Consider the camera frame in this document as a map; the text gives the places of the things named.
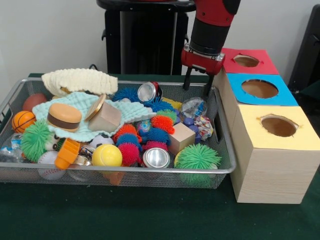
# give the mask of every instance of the soccer ball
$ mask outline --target soccer ball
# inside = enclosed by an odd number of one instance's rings
[[[108,135],[105,135],[105,134],[101,134],[101,135],[95,136],[94,139],[92,139],[89,142],[89,145],[91,147],[93,147],[93,148],[97,148],[97,147],[99,147],[100,145],[103,145],[103,144],[115,145],[115,143],[112,140],[112,138],[109,137]]]

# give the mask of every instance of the toy hamburger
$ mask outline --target toy hamburger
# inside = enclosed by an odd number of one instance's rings
[[[53,103],[49,108],[48,124],[68,132],[76,132],[82,118],[81,112],[73,106]]]

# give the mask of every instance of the orange basketball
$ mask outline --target orange basketball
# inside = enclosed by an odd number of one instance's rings
[[[16,133],[23,133],[27,127],[34,124],[36,116],[30,111],[20,111],[12,119],[12,128]]]

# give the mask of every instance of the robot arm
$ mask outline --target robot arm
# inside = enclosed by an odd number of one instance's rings
[[[185,44],[181,54],[182,64],[188,67],[184,89],[190,85],[192,69],[209,75],[206,88],[209,92],[214,75],[224,63],[221,50],[225,44],[230,25],[238,11],[241,0],[195,0],[196,14],[190,44]]]

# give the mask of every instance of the towel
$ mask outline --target towel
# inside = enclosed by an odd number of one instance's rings
[[[61,90],[67,88],[70,92],[89,91],[96,95],[114,94],[118,91],[118,79],[102,71],[94,69],[63,69],[42,75],[46,89],[57,97],[68,93]]]
[[[76,132],[68,132],[58,127],[49,125],[49,131],[54,132],[60,138],[70,138],[77,142],[89,142],[99,134],[105,134],[109,137],[114,135],[125,123],[131,123],[139,120],[150,119],[156,115],[155,112],[150,112],[150,109],[144,107],[139,102],[113,102],[111,100],[105,100],[106,103],[112,105],[116,109],[121,111],[120,126],[114,132],[105,131],[91,131],[88,128],[89,122],[85,122],[85,116],[93,103],[98,100],[96,95],[86,94],[84,92],[73,92],[66,97],[53,99],[45,103],[41,103],[32,109],[36,120],[47,119],[49,108],[54,103],[62,103],[75,107],[82,113],[82,119],[79,125],[79,129]]]

